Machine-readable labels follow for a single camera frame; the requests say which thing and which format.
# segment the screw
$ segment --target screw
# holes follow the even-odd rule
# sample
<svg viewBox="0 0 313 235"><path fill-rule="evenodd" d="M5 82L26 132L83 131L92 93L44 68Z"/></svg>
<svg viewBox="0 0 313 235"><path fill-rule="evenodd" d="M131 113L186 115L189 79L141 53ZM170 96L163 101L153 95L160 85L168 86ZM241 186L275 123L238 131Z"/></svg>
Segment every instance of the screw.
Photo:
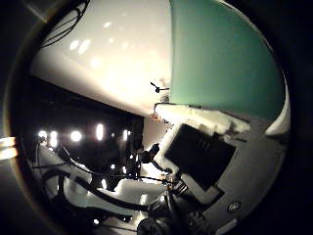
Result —
<svg viewBox="0 0 313 235"><path fill-rule="evenodd" d="M239 201L233 202L231 205L228 206L227 212L233 213L237 212L242 206L242 203Z"/></svg>

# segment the green panel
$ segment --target green panel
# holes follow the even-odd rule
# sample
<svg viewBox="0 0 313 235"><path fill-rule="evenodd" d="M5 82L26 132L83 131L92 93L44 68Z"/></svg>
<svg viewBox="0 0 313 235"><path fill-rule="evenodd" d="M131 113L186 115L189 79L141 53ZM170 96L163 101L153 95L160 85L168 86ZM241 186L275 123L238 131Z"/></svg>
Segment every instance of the green panel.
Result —
<svg viewBox="0 0 313 235"><path fill-rule="evenodd" d="M260 33L212 0L172 0L171 11L170 102L275 119L285 84Z"/></svg>

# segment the ceiling light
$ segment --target ceiling light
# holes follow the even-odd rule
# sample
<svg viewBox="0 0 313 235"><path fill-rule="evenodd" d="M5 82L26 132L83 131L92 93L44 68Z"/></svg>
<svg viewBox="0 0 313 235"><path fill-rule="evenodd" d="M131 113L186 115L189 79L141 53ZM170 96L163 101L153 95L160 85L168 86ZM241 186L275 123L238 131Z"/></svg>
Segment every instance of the ceiling light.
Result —
<svg viewBox="0 0 313 235"><path fill-rule="evenodd" d="M110 27L110 26L111 26L111 24L112 24L112 22L106 22L106 23L104 24L104 28L108 28L108 27Z"/></svg>
<svg viewBox="0 0 313 235"><path fill-rule="evenodd" d="M45 131L45 130L40 130L40 131L38 132L38 136L47 139L47 137L48 137L47 131Z"/></svg>
<svg viewBox="0 0 313 235"><path fill-rule="evenodd" d="M58 132L53 130L53 131L51 131L50 136L51 136L51 138L57 138L58 137Z"/></svg>
<svg viewBox="0 0 313 235"><path fill-rule="evenodd" d="M104 138L104 126L102 124L97 125L96 137L97 137L97 140L99 141L101 141Z"/></svg>
<svg viewBox="0 0 313 235"><path fill-rule="evenodd" d="M78 142L81 139L81 133L78 130L74 130L71 134L70 134L70 139L73 142Z"/></svg>
<svg viewBox="0 0 313 235"><path fill-rule="evenodd" d="M122 49L127 49L128 45L129 45L129 43L128 43L127 41L125 41L125 42L123 42L123 43L121 44L121 48L122 48Z"/></svg>
<svg viewBox="0 0 313 235"><path fill-rule="evenodd" d="M78 49L78 54L79 54L79 55L84 54L84 53L87 51L87 49L89 48L89 46L90 46L90 40L89 40L89 39L88 39L88 40L84 40L84 41L80 44L80 47L79 47L79 49Z"/></svg>
<svg viewBox="0 0 313 235"><path fill-rule="evenodd" d="M101 183L102 183L102 188L103 189L107 189L107 180L106 179L103 179L103 180L101 180Z"/></svg>
<svg viewBox="0 0 313 235"><path fill-rule="evenodd" d="M127 138L128 138L128 131L126 129L124 129L124 131L123 131L123 140L127 141Z"/></svg>
<svg viewBox="0 0 313 235"><path fill-rule="evenodd" d="M79 45L79 41L78 41L78 40L72 41L72 42L70 43L70 45L69 45L69 50L70 50L70 51L75 50L78 45Z"/></svg>
<svg viewBox="0 0 313 235"><path fill-rule="evenodd" d="M58 146L58 132L53 130L50 133L50 146L56 148Z"/></svg>

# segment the light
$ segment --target light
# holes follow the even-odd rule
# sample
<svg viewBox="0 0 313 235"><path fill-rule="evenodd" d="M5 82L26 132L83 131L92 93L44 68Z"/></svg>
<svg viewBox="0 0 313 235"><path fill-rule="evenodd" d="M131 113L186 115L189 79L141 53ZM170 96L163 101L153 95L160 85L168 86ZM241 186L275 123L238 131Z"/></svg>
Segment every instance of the light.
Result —
<svg viewBox="0 0 313 235"><path fill-rule="evenodd" d="M87 51L87 49L89 48L89 46L90 46L90 40L89 40L89 39L88 39L88 40L84 40L84 41L80 44L80 46L79 46L79 48L78 48L78 54L79 54L79 55L84 54L84 53Z"/></svg>
<svg viewBox="0 0 313 235"><path fill-rule="evenodd" d="M128 138L128 131L126 129L124 129L124 131L123 131L123 140L127 141L127 138Z"/></svg>
<svg viewBox="0 0 313 235"><path fill-rule="evenodd" d="M50 146L53 148L58 146L58 132L55 130L50 133Z"/></svg>
<svg viewBox="0 0 313 235"><path fill-rule="evenodd" d="M16 145L16 138L15 137L7 137L0 139L0 148L1 147L12 147Z"/></svg>
<svg viewBox="0 0 313 235"><path fill-rule="evenodd" d="M0 161L14 158L18 155L18 150L14 147L0 150Z"/></svg>
<svg viewBox="0 0 313 235"><path fill-rule="evenodd" d="M90 61L90 67L93 70L97 69L100 65L101 65L100 57L95 57Z"/></svg>
<svg viewBox="0 0 313 235"><path fill-rule="evenodd" d="M128 43L127 41L124 41L124 42L121 44L121 48L124 49L124 50L127 49L128 46L129 46L129 43Z"/></svg>
<svg viewBox="0 0 313 235"><path fill-rule="evenodd" d="M51 131L50 137L51 137L51 138L57 138L57 137L58 137L58 132L55 131L55 130Z"/></svg>
<svg viewBox="0 0 313 235"><path fill-rule="evenodd" d="M108 28L108 27L110 27L112 25L112 22L106 22L105 24L104 24L104 28Z"/></svg>
<svg viewBox="0 0 313 235"><path fill-rule="evenodd" d="M114 38L110 37L109 38L109 43L114 43Z"/></svg>
<svg viewBox="0 0 313 235"><path fill-rule="evenodd" d="M48 137L47 131L45 131L45 130L40 130L40 131L38 132L38 136L47 139L47 137Z"/></svg>
<svg viewBox="0 0 313 235"><path fill-rule="evenodd" d="M103 180L101 180L101 183L102 183L102 188L103 189L107 189L107 180L106 179L103 179Z"/></svg>
<svg viewBox="0 0 313 235"><path fill-rule="evenodd" d="M78 142L81 139L81 133L78 130L74 130L71 134L70 134L70 139L73 142Z"/></svg>
<svg viewBox="0 0 313 235"><path fill-rule="evenodd" d="M79 41L78 41L78 40L72 41L72 42L70 43L70 45L69 45L69 50L70 50L70 51L75 50L78 45L79 45Z"/></svg>
<svg viewBox="0 0 313 235"><path fill-rule="evenodd" d="M96 137L97 137L97 140L99 141L101 141L104 138L104 126L102 124L97 125Z"/></svg>

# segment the black cable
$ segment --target black cable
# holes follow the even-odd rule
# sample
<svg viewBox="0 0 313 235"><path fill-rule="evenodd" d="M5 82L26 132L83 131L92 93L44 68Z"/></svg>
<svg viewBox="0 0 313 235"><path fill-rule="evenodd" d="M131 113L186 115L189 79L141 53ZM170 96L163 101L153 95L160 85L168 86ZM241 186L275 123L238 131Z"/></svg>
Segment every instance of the black cable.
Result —
<svg viewBox="0 0 313 235"><path fill-rule="evenodd" d="M131 232L137 232L137 230L130 229L130 228L116 227L116 226L106 225L106 224L101 224L101 226L109 227L109 228L117 228L117 229L122 229L122 230L126 230L126 231L131 231Z"/></svg>
<svg viewBox="0 0 313 235"><path fill-rule="evenodd" d="M146 179L151 179L151 180L155 180L155 181L159 181L159 182L165 182L165 183L168 183L168 184L175 184L174 182L171 182L171 181L168 181L166 179L157 179L157 178L151 178L151 177L148 177L148 176L138 176L138 178L146 178Z"/></svg>
<svg viewBox="0 0 313 235"><path fill-rule="evenodd" d="M71 33L72 30L76 27L76 25L78 24L78 22L79 22L79 21L81 20L81 18L83 17L83 15L85 14L85 12L86 12L86 10L87 10L87 8L88 8L89 3L90 3L90 0L85 0L85 1L83 1L84 8L83 8L82 11L80 11L80 9L79 9L78 7L76 7L76 8L74 9L74 11L76 11L76 13L77 13L77 16L76 16L76 17L74 17L74 18L72 18L72 19L70 19L70 20L68 20L68 21L66 21L66 22L64 22L64 23L62 23L62 24L59 25L58 27L54 28L54 29L52 30L52 32L55 31L55 30L57 30L57 29L60 28L61 26L65 25L65 24L68 24L68 23L72 22L73 20L76 20L75 23L74 23L71 27L69 27L69 28L63 30L62 32L58 33L57 35L55 35L55 36L49 38L48 40L46 40L46 41L43 43L43 45L41 46L41 49L55 44L56 42L62 40L64 37L66 37L69 33Z"/></svg>

